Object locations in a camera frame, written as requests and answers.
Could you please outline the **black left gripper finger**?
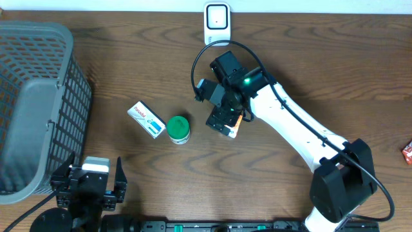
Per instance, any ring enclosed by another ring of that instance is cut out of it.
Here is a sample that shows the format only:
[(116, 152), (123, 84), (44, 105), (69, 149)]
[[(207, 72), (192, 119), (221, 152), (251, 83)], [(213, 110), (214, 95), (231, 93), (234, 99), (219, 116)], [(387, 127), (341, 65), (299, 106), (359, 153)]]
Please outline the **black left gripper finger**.
[(72, 151), (66, 161), (64, 161), (52, 174), (51, 180), (68, 180), (71, 171), (70, 166), (74, 163), (75, 152)]
[(122, 160), (120, 157), (117, 158), (114, 187), (117, 193), (125, 193), (127, 189), (127, 178), (122, 168)]

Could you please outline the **small orange carton box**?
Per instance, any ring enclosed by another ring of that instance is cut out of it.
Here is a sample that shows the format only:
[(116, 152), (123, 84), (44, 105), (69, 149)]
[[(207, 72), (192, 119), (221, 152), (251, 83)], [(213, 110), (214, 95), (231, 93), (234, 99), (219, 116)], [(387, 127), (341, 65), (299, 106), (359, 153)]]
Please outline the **small orange carton box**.
[(227, 135), (228, 137), (234, 139), (237, 136), (239, 126), (240, 126), (242, 120), (243, 120), (243, 116), (240, 115), (234, 126), (225, 125), (225, 127), (229, 129), (229, 134)]

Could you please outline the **green lid jar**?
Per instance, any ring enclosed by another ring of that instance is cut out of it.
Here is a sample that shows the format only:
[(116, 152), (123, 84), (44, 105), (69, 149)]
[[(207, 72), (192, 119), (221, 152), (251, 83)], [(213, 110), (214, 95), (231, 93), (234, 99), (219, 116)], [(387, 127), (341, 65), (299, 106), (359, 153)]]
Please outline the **green lid jar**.
[(182, 116), (174, 116), (167, 123), (167, 134), (175, 144), (185, 144), (191, 136), (189, 121)]

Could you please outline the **white Panadol box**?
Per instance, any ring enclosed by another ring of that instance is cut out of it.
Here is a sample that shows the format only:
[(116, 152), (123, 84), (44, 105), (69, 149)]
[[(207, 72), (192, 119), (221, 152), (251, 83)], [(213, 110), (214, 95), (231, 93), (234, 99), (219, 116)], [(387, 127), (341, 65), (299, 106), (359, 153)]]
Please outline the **white Panadol box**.
[(166, 127), (165, 122), (143, 101), (138, 101), (128, 109), (127, 114), (136, 120), (154, 139), (156, 139)]

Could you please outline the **red Top chocolate bar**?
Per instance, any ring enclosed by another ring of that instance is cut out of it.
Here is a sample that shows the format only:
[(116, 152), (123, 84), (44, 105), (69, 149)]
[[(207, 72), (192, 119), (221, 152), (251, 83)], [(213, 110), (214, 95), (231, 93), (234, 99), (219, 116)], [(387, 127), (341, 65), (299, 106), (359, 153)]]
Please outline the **red Top chocolate bar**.
[(412, 141), (402, 150), (402, 154), (408, 165), (412, 165)]

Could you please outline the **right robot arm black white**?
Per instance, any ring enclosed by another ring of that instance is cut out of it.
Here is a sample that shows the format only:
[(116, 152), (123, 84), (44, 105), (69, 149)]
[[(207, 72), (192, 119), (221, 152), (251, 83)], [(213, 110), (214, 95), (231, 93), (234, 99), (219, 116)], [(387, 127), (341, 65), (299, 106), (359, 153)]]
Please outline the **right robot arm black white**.
[(247, 70), (230, 51), (210, 64), (217, 81), (202, 79), (196, 89), (214, 105), (207, 126), (229, 137), (246, 113), (259, 118), (300, 154), (313, 173), (313, 210), (307, 231), (337, 231), (378, 188), (370, 147), (348, 142), (297, 105), (262, 67)]

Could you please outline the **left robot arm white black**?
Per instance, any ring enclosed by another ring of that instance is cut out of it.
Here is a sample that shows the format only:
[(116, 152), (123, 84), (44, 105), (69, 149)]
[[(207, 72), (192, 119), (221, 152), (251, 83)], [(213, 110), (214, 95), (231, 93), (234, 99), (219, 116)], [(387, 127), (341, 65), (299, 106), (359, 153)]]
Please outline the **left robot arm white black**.
[(51, 194), (57, 206), (41, 213), (30, 231), (140, 231), (141, 225), (129, 215), (106, 215), (125, 200), (127, 179), (121, 158), (117, 159), (115, 181), (107, 190), (110, 160), (86, 157), (82, 166), (74, 165), (72, 153), (52, 174)]

